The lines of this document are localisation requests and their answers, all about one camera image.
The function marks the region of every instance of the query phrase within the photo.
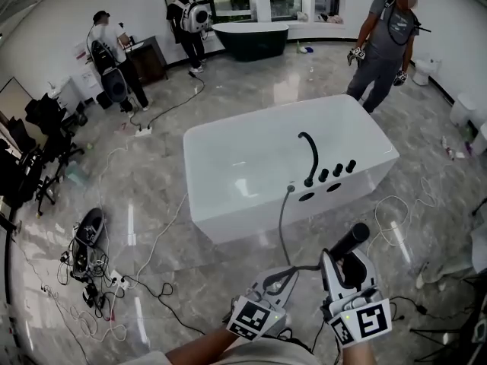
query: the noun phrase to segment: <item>glossy tile floor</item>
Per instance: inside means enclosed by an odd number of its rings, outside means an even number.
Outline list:
[[[79,312],[93,313],[81,297],[84,285],[70,279],[67,286],[62,286],[56,275],[59,258],[72,238],[73,225],[99,204],[99,183],[110,235],[110,269],[134,275],[186,193],[183,134],[187,129],[263,107],[340,94],[346,89],[354,73],[354,68],[346,63],[350,45],[313,46],[315,53],[311,55],[298,55],[295,45],[289,45],[281,57],[251,63],[235,62],[225,54],[210,58],[201,75],[205,90],[188,104],[162,116],[148,137],[131,138],[135,128],[117,106],[106,111],[96,105],[88,109],[89,122],[75,136],[79,145],[93,145],[84,156],[77,157],[89,174],[86,188],[65,179],[55,189],[56,205],[46,202],[40,219],[35,217],[35,204],[25,205],[18,212],[24,226],[17,243],[44,284],[59,293],[60,304],[66,309],[75,306]],[[172,69],[169,81],[147,89],[154,105],[134,120],[147,123],[161,110],[194,94],[196,86],[201,87],[201,83],[187,75],[186,67]],[[469,305],[473,301],[472,290],[454,279],[446,281],[443,292],[436,285],[415,289],[415,277],[425,261],[445,259],[469,246],[469,232],[475,225],[469,212],[487,194],[482,158],[452,162],[441,147],[442,135],[454,150],[463,147],[460,133],[448,119],[449,112],[450,105],[433,87],[419,87],[408,80],[405,86],[393,88],[373,118],[401,158],[372,194],[286,227],[291,260],[299,265],[316,264],[319,251],[331,247],[359,221],[364,221],[375,235],[377,203],[388,195],[397,195],[412,210],[412,223],[408,231],[406,222],[399,231],[386,235],[393,242],[407,235],[407,241],[401,247],[391,247],[377,238],[370,251],[383,294],[412,297],[437,316],[451,315]],[[116,148],[128,150],[113,152]],[[111,152],[110,164],[100,179]],[[431,203],[422,191],[422,177],[430,181],[437,196],[433,208],[415,205],[419,198]],[[386,200],[377,212],[384,228],[400,224],[405,215],[406,209],[395,199]],[[23,347],[39,364],[84,363],[54,300],[41,291],[40,280],[18,245],[11,244],[11,295]],[[104,235],[100,246],[107,249]],[[159,239],[140,280],[154,292],[160,292],[164,282],[171,283],[174,293],[163,297],[164,302],[187,325],[207,332],[219,326],[230,299],[244,293],[258,272],[279,265],[285,265],[285,260],[275,232],[215,246],[191,222],[186,201],[174,225]],[[62,269],[61,281],[66,279],[64,275]],[[322,321],[319,306],[323,298],[320,276],[303,272],[291,295],[288,312],[294,336],[310,346]],[[416,313],[411,303],[396,302],[398,315],[405,315],[406,319],[394,322],[390,334],[373,341],[378,363],[411,363],[437,349],[433,343],[409,333],[409,328],[456,328],[465,319],[463,314],[446,321],[430,319]],[[78,322],[65,310],[63,314],[92,365],[120,363],[151,350],[169,351],[199,336],[182,327],[141,285],[126,291],[114,307],[114,325],[126,326],[125,341],[117,341],[109,333],[102,343],[96,342],[84,336]],[[109,327],[108,322],[98,319],[95,338],[101,339]],[[120,328],[115,333],[118,338],[123,337]],[[323,363],[333,363],[336,347],[328,327],[323,330],[315,353]]]

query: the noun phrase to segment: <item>black chair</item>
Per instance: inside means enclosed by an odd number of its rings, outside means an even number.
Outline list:
[[[84,154],[84,150],[72,142],[74,134],[62,124],[66,110],[61,109],[57,101],[45,94],[41,100],[31,100],[25,107],[25,112],[25,119],[38,125],[40,131],[48,137],[43,149],[43,159],[45,162],[53,162],[58,158],[59,166],[54,176],[54,179],[58,179],[62,166],[68,164],[72,155]]]
[[[19,208],[23,203],[30,201],[34,196],[39,202],[37,214],[41,216],[43,198],[47,197],[51,204],[56,202],[49,196],[47,189],[56,181],[44,177],[43,158],[39,151],[31,151],[18,160],[7,152],[8,146],[0,141],[0,195],[6,197],[9,205]]]
[[[27,154],[36,147],[36,140],[29,136],[22,119],[12,117],[8,121],[7,130],[21,153]]]

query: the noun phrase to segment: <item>bathtub drain hole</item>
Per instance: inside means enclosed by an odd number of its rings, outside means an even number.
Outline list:
[[[307,193],[306,195],[302,195],[300,198],[299,198],[299,201],[300,202],[305,202],[306,200],[309,200],[310,198],[312,198],[314,196],[314,192],[311,192],[311,193]]]
[[[333,192],[333,191],[337,190],[341,185],[342,184],[340,182],[338,184],[333,184],[326,191],[327,192]]]

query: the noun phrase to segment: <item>person's hand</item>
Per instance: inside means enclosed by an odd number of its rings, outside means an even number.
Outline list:
[[[364,58],[365,52],[360,47],[357,47],[356,49],[351,49],[349,54],[347,55],[347,61],[349,62],[349,66],[352,65],[352,61],[354,59],[356,59],[357,63],[359,64],[360,61],[364,60]]]
[[[408,74],[405,71],[399,70],[397,72],[396,78],[394,78],[394,87],[400,87],[408,79]]]

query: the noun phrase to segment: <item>person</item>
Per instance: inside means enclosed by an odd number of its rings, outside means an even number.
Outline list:
[[[178,0],[183,4],[188,4],[189,0]],[[184,51],[188,55],[192,73],[202,73],[203,65],[206,63],[205,47],[201,39],[201,33],[189,33],[181,28],[181,17],[183,9],[174,3],[167,6],[166,19],[169,20],[176,43],[181,43]]]
[[[153,351],[123,365],[321,365],[305,348],[279,339],[261,338],[228,349],[237,338],[225,327],[220,327],[166,354]],[[368,341],[343,349],[343,365],[374,364]]]
[[[130,44],[130,39],[120,25],[112,25],[110,23],[109,17],[110,14],[105,11],[99,11],[93,16],[94,28],[91,31],[91,39],[92,41],[101,41],[112,53],[116,61],[116,67],[122,73],[125,82],[136,95],[142,109],[147,111],[151,104],[138,80],[138,74],[133,62],[127,58],[123,49],[123,46]],[[128,98],[121,102],[120,106],[129,117],[134,116],[132,103],[130,103]]]
[[[411,11],[417,0],[393,0],[388,5],[389,1],[372,2],[355,44],[355,50],[361,49],[371,35],[364,48],[365,57],[346,91],[358,101],[373,81],[374,88],[363,105],[368,113],[382,103],[393,84],[401,85],[407,79],[407,75],[401,73],[408,70],[412,45],[419,34],[419,23]]]

